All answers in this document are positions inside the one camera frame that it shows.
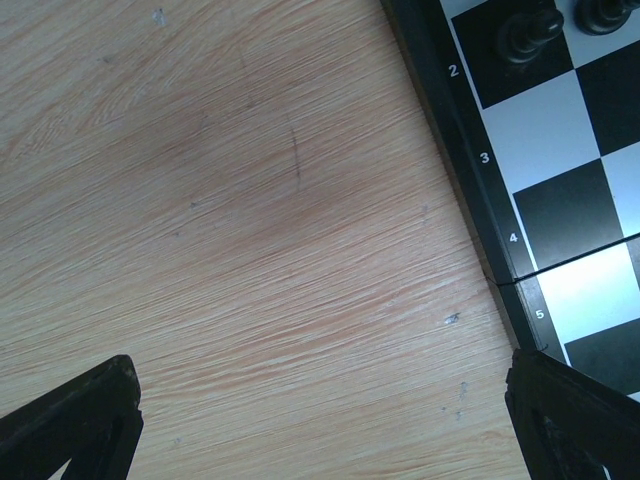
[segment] black object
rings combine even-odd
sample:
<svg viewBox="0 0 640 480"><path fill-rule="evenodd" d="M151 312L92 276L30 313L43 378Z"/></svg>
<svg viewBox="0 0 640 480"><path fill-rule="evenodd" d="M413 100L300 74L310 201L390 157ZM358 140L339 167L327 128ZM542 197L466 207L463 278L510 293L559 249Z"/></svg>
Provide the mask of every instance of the black object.
<svg viewBox="0 0 640 480"><path fill-rule="evenodd" d="M516 350L505 401L533 480L637 480L640 404L541 352Z"/></svg>
<svg viewBox="0 0 640 480"><path fill-rule="evenodd" d="M0 420L0 476L123 480L142 432L140 384L119 355Z"/></svg>
<svg viewBox="0 0 640 480"><path fill-rule="evenodd" d="M542 48L562 33L564 17L559 10L548 8L535 14L518 13L498 30L496 51L507 63L528 63Z"/></svg>
<svg viewBox="0 0 640 480"><path fill-rule="evenodd" d="M576 23L590 35L607 35L622 27L640 0L579 0Z"/></svg>
<svg viewBox="0 0 640 480"><path fill-rule="evenodd" d="M439 61L451 63L456 60L451 57L451 54L457 55L458 53L455 45L451 45L453 51L449 52L448 45L441 43L445 38L444 35L451 35L449 29L443 29L441 32L433 30L438 18L443 17L437 2L433 2L435 5L419 0L408 0L408 2L414 6L398 5L396 8L419 10L416 15L423 16L425 24L423 28L429 28L424 32L425 35L435 43L435 50L444 55ZM562 33L547 42L543 48L537 49L537 55L525 63L505 62L497 53L497 38L500 36L499 32L504 30L505 25L512 23L514 18L533 18L541 11L555 11L554 2L552 0L520 0L517 2L490 0L451 19L483 108L489 108L515 95L522 94L569 72L573 68L571 55ZM407 32L407 34L413 36L415 32Z"/></svg>

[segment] light wood surface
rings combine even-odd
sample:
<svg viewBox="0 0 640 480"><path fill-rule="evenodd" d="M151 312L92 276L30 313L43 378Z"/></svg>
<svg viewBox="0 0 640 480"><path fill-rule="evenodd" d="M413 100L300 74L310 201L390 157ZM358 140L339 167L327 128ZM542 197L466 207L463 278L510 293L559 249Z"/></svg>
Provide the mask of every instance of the light wood surface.
<svg viewBox="0 0 640 480"><path fill-rule="evenodd" d="M132 479L528 478L512 348L377 1L0 21L0 414L127 353Z"/></svg>

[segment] black square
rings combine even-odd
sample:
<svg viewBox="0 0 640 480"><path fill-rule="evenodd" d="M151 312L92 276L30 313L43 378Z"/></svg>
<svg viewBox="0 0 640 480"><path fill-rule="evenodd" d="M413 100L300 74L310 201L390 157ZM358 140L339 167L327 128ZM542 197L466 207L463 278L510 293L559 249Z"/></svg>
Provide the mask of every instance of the black square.
<svg viewBox="0 0 640 480"><path fill-rule="evenodd" d="M640 142L640 41L577 69L600 155Z"/></svg>
<svg viewBox="0 0 640 480"><path fill-rule="evenodd" d="M514 194L538 268L623 238L600 159Z"/></svg>
<svg viewBox="0 0 640 480"><path fill-rule="evenodd" d="M508 65L494 51L498 30L512 15L554 7L553 0L489 0L453 18L484 108L573 69L564 34L548 43L538 57L524 65Z"/></svg>
<svg viewBox="0 0 640 480"><path fill-rule="evenodd" d="M640 319L567 343L576 370L625 395L640 391Z"/></svg>

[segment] white square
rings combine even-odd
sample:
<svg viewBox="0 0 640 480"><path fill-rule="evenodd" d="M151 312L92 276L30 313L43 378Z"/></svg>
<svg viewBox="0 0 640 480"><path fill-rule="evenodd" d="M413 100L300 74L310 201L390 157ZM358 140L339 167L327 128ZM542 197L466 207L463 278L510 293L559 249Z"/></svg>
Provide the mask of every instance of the white square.
<svg viewBox="0 0 640 480"><path fill-rule="evenodd" d="M575 0L556 0L558 10L564 15L564 37L574 67L586 65L640 40L640 12L633 12L627 23L613 33L588 35L576 25L573 14L575 4Z"/></svg>
<svg viewBox="0 0 640 480"><path fill-rule="evenodd" d="M538 281L563 346L640 318L640 287L626 244L541 273Z"/></svg>
<svg viewBox="0 0 640 480"><path fill-rule="evenodd" d="M640 233L640 143L602 157L625 237Z"/></svg>
<svg viewBox="0 0 640 480"><path fill-rule="evenodd" d="M600 157L575 71L482 112L510 193Z"/></svg>

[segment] black pawn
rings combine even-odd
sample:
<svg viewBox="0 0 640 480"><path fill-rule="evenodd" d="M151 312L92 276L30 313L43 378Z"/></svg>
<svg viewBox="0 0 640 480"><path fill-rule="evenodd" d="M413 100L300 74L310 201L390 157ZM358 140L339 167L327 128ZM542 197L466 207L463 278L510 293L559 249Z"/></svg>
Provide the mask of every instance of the black pawn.
<svg viewBox="0 0 640 480"><path fill-rule="evenodd" d="M562 33L564 17L548 8L535 14L519 13L507 20L498 31L496 51L507 63L528 63L544 46Z"/></svg>
<svg viewBox="0 0 640 480"><path fill-rule="evenodd" d="M589 35L607 35L622 27L640 0L579 0L576 23Z"/></svg>

